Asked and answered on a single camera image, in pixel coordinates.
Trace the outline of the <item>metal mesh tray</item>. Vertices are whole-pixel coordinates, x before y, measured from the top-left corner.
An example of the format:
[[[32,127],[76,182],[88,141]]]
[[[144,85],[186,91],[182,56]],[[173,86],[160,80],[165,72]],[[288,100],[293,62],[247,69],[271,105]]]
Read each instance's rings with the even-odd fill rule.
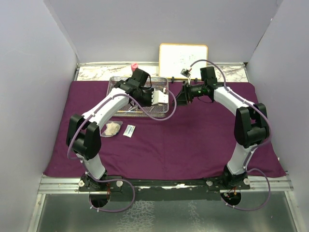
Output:
[[[107,94],[115,87],[123,89],[131,96],[131,92],[138,88],[161,90],[163,88],[168,89],[169,84],[168,80],[164,77],[148,77],[145,83],[141,83],[132,80],[130,77],[113,76],[109,80]],[[169,104],[142,106],[142,108],[143,109],[140,109],[137,104],[130,99],[127,105],[117,111],[115,116],[146,117],[145,113],[149,113],[153,117],[165,117],[169,111]]]

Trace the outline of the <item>white blue label packet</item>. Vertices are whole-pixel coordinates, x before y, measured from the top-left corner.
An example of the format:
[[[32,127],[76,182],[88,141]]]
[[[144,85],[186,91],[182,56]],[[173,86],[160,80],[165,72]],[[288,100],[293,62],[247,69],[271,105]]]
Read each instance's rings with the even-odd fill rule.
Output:
[[[134,126],[134,125],[127,125],[123,135],[128,137],[128,138],[131,138],[133,133],[134,133],[135,128],[136,128],[136,126]]]

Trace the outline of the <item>purple cloth wrap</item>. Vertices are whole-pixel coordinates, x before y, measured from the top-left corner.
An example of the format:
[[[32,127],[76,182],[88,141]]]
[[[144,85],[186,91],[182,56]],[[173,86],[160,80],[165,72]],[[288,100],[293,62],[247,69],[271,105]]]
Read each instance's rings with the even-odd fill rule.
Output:
[[[106,96],[106,81],[71,84],[51,160],[49,177],[80,177],[80,161],[67,158],[69,119],[96,106]],[[120,132],[102,138],[99,152],[109,175],[130,179],[185,180],[221,175],[235,149],[235,117],[224,106],[206,97],[177,107],[166,121],[148,117],[122,117]],[[131,138],[127,125],[136,126]]]

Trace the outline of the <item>white gauze bag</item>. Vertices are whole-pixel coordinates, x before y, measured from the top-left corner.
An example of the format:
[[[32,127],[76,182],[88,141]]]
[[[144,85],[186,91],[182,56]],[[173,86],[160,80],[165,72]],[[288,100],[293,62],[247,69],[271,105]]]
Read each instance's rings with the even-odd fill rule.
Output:
[[[108,138],[115,136],[120,131],[122,124],[122,121],[107,121],[100,132],[101,137]]]

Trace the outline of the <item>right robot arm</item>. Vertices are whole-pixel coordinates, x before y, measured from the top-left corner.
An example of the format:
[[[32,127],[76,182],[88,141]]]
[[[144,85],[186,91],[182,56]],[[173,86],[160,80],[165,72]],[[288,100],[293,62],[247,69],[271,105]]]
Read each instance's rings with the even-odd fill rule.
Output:
[[[202,84],[192,85],[190,80],[183,82],[176,96],[177,105],[187,105],[194,98],[207,96],[235,116],[236,146],[223,174],[219,176],[220,185],[233,189],[246,178],[248,164],[258,146],[269,138],[266,106],[248,101],[236,94],[226,82],[218,82],[213,67],[201,68],[200,74]]]

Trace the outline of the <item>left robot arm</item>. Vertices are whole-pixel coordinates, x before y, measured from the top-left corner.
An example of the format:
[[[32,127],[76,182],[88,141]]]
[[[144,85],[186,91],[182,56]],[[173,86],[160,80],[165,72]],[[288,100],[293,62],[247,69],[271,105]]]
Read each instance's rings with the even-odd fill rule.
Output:
[[[68,152],[74,152],[85,169],[78,185],[80,191],[104,191],[111,183],[124,184],[122,178],[109,178],[101,162],[101,130],[114,114],[130,101],[143,108],[153,104],[154,88],[145,88],[150,75],[139,69],[132,76],[118,81],[110,93],[96,106],[82,115],[70,117],[66,144]]]

